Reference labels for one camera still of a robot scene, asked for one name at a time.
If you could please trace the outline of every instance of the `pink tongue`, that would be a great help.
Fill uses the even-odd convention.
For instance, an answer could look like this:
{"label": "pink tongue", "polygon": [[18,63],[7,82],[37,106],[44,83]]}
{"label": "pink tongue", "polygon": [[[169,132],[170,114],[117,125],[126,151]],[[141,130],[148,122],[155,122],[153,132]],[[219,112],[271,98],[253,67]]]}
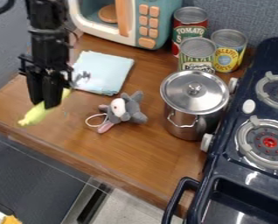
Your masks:
{"label": "pink tongue", "polygon": [[105,122],[98,128],[98,133],[102,134],[109,131],[114,126],[110,121]]}

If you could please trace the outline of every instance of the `stainless steel pot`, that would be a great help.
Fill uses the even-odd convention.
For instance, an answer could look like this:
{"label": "stainless steel pot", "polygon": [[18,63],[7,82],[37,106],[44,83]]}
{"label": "stainless steel pot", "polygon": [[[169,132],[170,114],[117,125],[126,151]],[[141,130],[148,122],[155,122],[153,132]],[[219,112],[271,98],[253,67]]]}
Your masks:
{"label": "stainless steel pot", "polygon": [[216,129],[229,91],[214,74],[185,70],[163,81],[161,96],[166,102],[165,128],[175,137],[198,141]]}

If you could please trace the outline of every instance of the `tomato can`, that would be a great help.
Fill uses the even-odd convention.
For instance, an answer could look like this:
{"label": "tomato can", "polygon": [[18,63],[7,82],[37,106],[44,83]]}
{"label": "tomato can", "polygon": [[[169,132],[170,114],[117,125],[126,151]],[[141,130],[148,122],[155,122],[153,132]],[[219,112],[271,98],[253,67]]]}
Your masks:
{"label": "tomato can", "polygon": [[231,73],[239,68],[247,48],[247,37],[240,31],[223,29],[214,32],[211,40],[216,44],[214,68]]}
{"label": "tomato can", "polygon": [[215,43],[210,39],[187,38],[180,45],[178,70],[183,71],[198,66],[213,68],[215,52]]}
{"label": "tomato can", "polygon": [[178,58],[179,47],[184,39],[204,37],[207,14],[199,7],[183,7],[174,12],[172,53]]}

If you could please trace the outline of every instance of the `green can label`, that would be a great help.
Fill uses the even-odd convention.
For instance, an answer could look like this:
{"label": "green can label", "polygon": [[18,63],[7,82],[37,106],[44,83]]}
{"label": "green can label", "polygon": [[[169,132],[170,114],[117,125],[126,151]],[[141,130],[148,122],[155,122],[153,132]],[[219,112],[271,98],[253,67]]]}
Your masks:
{"label": "green can label", "polygon": [[178,69],[179,71],[187,70],[191,66],[200,66],[205,65],[212,67],[212,63],[214,61],[214,56],[204,57],[204,58],[192,58],[184,53],[179,54],[178,58]]}
{"label": "green can label", "polygon": [[206,28],[204,26],[181,25],[173,30],[173,41],[180,44],[183,39],[204,37]]}

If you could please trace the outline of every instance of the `cable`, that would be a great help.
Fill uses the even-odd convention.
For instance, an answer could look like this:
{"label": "cable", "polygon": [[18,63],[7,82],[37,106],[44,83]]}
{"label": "cable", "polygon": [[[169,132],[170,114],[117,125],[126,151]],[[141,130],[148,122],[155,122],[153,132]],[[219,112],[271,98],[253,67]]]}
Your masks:
{"label": "cable", "polygon": [[16,0],[8,0],[8,2],[0,8],[0,14],[11,9],[13,7],[13,5],[15,4],[15,2],[16,2]]}
{"label": "cable", "polygon": [[75,37],[75,39],[76,39],[76,42],[74,43],[74,46],[75,46],[75,45],[79,42],[78,34],[75,33],[74,31],[68,29],[67,27],[65,27],[65,29],[74,35],[74,37]]}
{"label": "cable", "polygon": [[[97,124],[97,125],[93,125],[93,124],[90,124],[89,121],[92,120],[93,118],[95,117],[98,117],[98,116],[105,116],[105,120],[101,123],[101,124]],[[104,113],[104,114],[97,114],[97,115],[92,115],[92,116],[89,116],[86,120],[85,120],[85,124],[91,128],[99,128],[101,125],[103,125],[106,121],[108,120],[108,114]]]}

